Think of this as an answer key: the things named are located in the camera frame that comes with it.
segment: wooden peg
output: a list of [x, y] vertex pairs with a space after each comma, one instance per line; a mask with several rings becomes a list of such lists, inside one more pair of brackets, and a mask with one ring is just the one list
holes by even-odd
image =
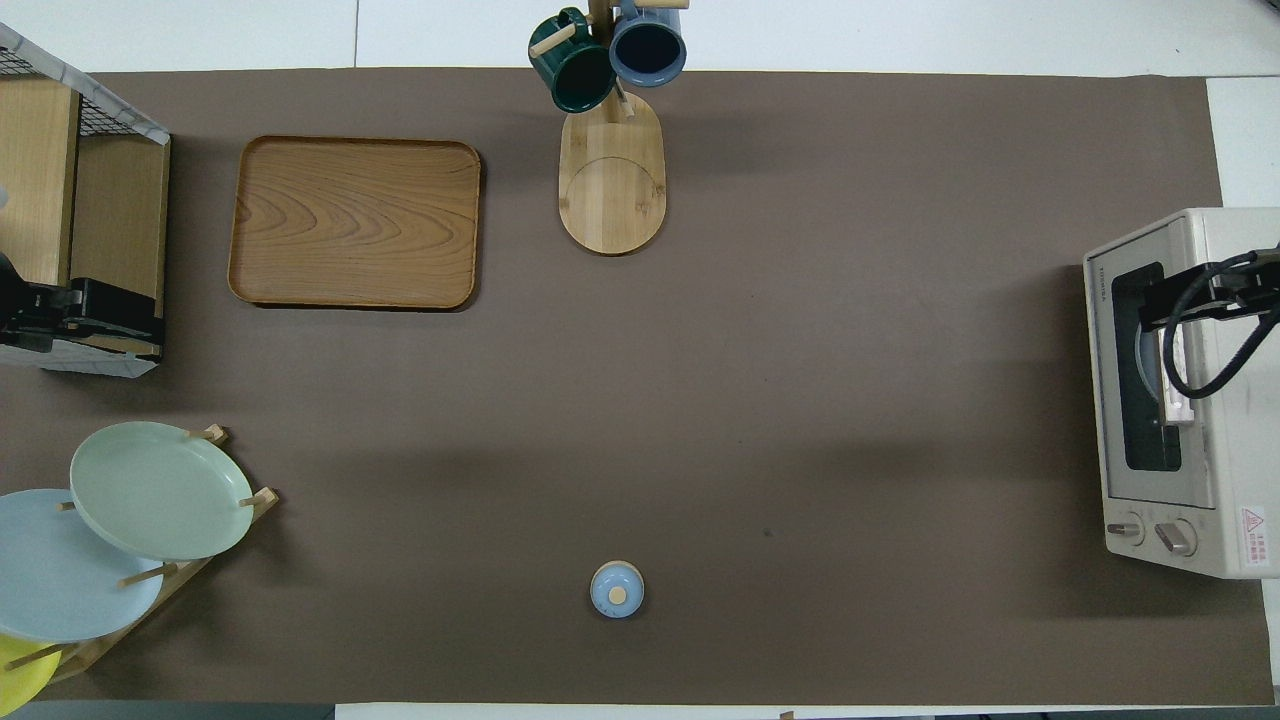
[[4, 669], [6, 671], [8, 670], [17, 670], [18, 667], [22, 667], [23, 665], [29, 665], [29, 664], [40, 660], [41, 657], [49, 657], [50, 655], [52, 655], [55, 652], [61, 652], [61, 651], [68, 650], [70, 647], [72, 647], [70, 643], [67, 643], [67, 644], [51, 644], [49, 647], [42, 647], [42, 648], [37, 650], [36, 652], [31, 652], [31, 653], [23, 655], [22, 657], [18, 657], [15, 660], [10, 660], [9, 662], [5, 662], [4, 664]]
[[636, 109], [631, 106], [631, 101], [627, 100], [627, 94], [622, 90], [622, 83], [613, 83], [613, 92], [618, 96], [618, 105], [622, 108], [622, 114], [631, 118], [636, 117]]
[[[586, 15], [586, 22], [588, 23], [591, 22], [591, 15]], [[577, 26], [564, 26], [564, 27], [559, 28], [558, 31], [553, 32], [552, 35], [548, 35], [547, 37], [544, 37], [544, 38], [539, 40], [538, 42], [535, 42], [534, 45], [529, 46], [529, 56], [530, 58], [540, 58], [540, 56], [550, 53], [553, 47], [556, 47], [561, 42], [567, 41], [568, 38], [573, 37], [573, 35], [576, 32], [577, 32]]]
[[275, 491], [271, 488], [262, 488], [255, 492], [253, 497], [247, 497], [244, 501], [248, 501], [246, 505], [253, 509], [253, 520], [251, 521], [256, 523], [264, 512], [275, 507], [275, 503], [280, 501], [280, 496], [275, 495]]
[[178, 571], [178, 565], [173, 562], [165, 562], [164, 565], [159, 568], [152, 568], [151, 570], [147, 570], [145, 573], [138, 573], [137, 575], [129, 575], [128, 578], [124, 578], [120, 582], [115, 583], [115, 587], [124, 589], [134, 583], [141, 583], [142, 580], [148, 580], [151, 578], [155, 578], [156, 575], [168, 575], [170, 573], [177, 573], [177, 571]]
[[618, 96], [613, 92], [604, 96], [600, 101], [600, 108], [604, 108], [604, 120], [608, 123], [621, 123], [627, 119], [626, 113], [622, 111], [622, 102], [618, 101]]
[[221, 443], [227, 442], [227, 430], [218, 423], [214, 423], [212, 425], [209, 425], [202, 430], [187, 430], [187, 437], [207, 439], [215, 446], [220, 446]]

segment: warning label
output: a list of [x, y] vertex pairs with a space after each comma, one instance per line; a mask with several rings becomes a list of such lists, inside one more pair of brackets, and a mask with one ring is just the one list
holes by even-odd
[[1267, 514], [1261, 506], [1240, 507], [1240, 539], [1244, 541], [1245, 566], [1271, 565], [1267, 555]]

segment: dark green mug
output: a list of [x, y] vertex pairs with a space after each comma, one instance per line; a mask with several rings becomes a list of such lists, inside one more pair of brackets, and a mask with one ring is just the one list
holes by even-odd
[[575, 28], [572, 37], [529, 61], [552, 91], [557, 108], [566, 113], [585, 113], [609, 96], [617, 76], [609, 63], [609, 49], [591, 38], [582, 12], [564, 8], [554, 18], [548, 18], [534, 28], [529, 45], [532, 47], [568, 26]]

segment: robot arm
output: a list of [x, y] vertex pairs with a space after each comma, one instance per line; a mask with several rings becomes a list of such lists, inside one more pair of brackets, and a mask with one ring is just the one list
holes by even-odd
[[[1197, 400], [1222, 389], [1248, 363], [1267, 334], [1280, 322], [1280, 247], [1252, 250], [1221, 263], [1189, 268], [1149, 286], [1139, 310], [1143, 331], [1164, 331], [1161, 356], [1170, 384], [1183, 396]], [[1178, 325], [1212, 318], [1230, 320], [1260, 315], [1258, 327], [1216, 378], [1199, 388], [1183, 379], [1174, 359]]]
[[155, 300], [104, 282], [28, 283], [0, 252], [0, 345], [49, 352], [54, 340], [92, 336], [163, 345], [164, 322], [155, 316]]

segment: mug tree stand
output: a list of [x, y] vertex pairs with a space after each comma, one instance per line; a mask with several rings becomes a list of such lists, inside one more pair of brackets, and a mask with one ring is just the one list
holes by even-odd
[[[590, 0], [591, 35], [608, 46], [617, 0]], [[637, 0], [637, 6], [687, 8], [687, 0]], [[667, 217], [662, 124], [648, 102], [622, 86], [561, 132], [559, 214], [582, 247], [625, 255], [649, 242]]]

